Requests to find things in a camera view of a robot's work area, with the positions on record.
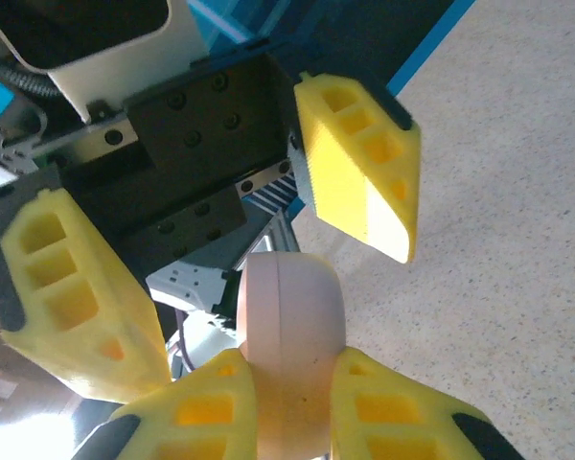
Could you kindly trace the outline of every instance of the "bright light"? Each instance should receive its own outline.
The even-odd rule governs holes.
[[[72,456],[74,449],[75,432],[67,417],[42,414],[0,425],[0,460],[64,460]]]

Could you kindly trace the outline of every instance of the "yellow 3d-printed part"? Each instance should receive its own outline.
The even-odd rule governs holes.
[[[154,304],[65,190],[41,191],[0,240],[26,323],[4,340],[85,398],[171,382]]]
[[[317,215],[401,263],[415,254],[420,130],[404,131],[355,80],[294,86]]]
[[[256,460],[253,378],[226,350],[184,379],[118,409],[141,424],[117,460]]]
[[[483,460],[454,423],[474,407],[347,348],[331,394],[333,460]]]

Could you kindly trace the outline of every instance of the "speckled floor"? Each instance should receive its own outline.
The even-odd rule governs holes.
[[[575,0],[478,0],[400,99],[425,134],[416,262],[308,211],[301,247],[339,273],[351,345],[575,460]]]

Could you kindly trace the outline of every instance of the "cable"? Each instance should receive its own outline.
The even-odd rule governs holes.
[[[49,77],[19,70],[15,67],[15,64],[6,62],[1,58],[0,77],[14,87],[41,98],[56,98],[61,96],[61,92]]]
[[[188,315],[185,311],[180,309],[174,309],[176,314],[176,327],[179,329],[179,350],[181,351],[181,358],[183,359],[183,366],[190,373],[196,370],[196,367],[190,359],[188,350],[185,346],[185,331],[183,329],[183,323],[187,319]]]

